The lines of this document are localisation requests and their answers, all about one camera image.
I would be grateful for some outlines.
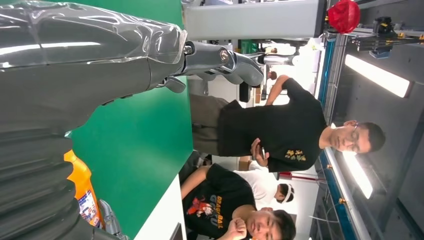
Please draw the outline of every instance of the eyeglasses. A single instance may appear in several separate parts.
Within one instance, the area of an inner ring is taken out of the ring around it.
[[[350,150],[355,153],[358,153],[360,151],[360,148],[358,145],[359,132],[357,131],[357,129],[358,129],[358,124],[355,124],[355,129],[352,131],[352,133],[350,134],[348,138],[348,140],[353,143],[350,147]]]

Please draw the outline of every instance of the person in white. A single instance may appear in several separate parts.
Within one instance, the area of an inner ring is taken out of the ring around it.
[[[234,171],[234,173],[249,183],[257,205],[269,206],[273,199],[283,204],[291,202],[294,198],[295,190],[290,184],[279,183],[274,173],[256,161],[250,161],[248,171]]]

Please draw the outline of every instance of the green panel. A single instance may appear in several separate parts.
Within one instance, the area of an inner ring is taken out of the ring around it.
[[[182,26],[180,0],[69,2]],[[91,169],[97,197],[112,206],[134,239],[193,150],[188,93],[159,88],[115,100],[98,107],[71,137]]]
[[[180,0],[51,0],[51,2],[85,4],[183,27]]]
[[[246,39],[241,40],[241,53],[242,54],[254,54],[258,52],[258,45],[252,40]]]

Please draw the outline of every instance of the metal bolt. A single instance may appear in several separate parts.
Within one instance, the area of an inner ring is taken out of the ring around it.
[[[182,49],[182,51],[184,52],[184,54],[192,54],[193,53],[193,48],[192,48],[192,46],[184,46],[184,48]]]
[[[227,50],[225,50],[225,49],[222,49],[220,52],[219,52],[219,56],[221,57],[221,61],[223,61],[224,63],[227,63],[228,62],[228,51]]]

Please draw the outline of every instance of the black hair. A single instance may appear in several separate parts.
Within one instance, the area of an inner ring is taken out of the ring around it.
[[[281,240],[293,240],[296,237],[296,225],[292,216],[284,210],[273,211],[277,218],[279,230],[281,232]]]
[[[373,122],[361,122],[358,124],[361,129],[368,129],[368,140],[371,145],[370,152],[380,150],[386,142],[386,135],[382,128]]]
[[[279,184],[279,192],[286,197],[289,194],[289,185],[287,185],[285,183],[280,183]],[[288,197],[286,203],[293,201],[294,198],[295,198],[295,189],[292,187],[290,197]],[[279,202],[280,204],[283,203],[283,201],[284,201],[284,199],[283,200],[277,200],[277,202]]]
[[[277,73],[275,72],[275,71],[271,71],[271,72],[269,72],[270,74],[271,74],[271,79],[272,80],[276,80],[277,79]]]

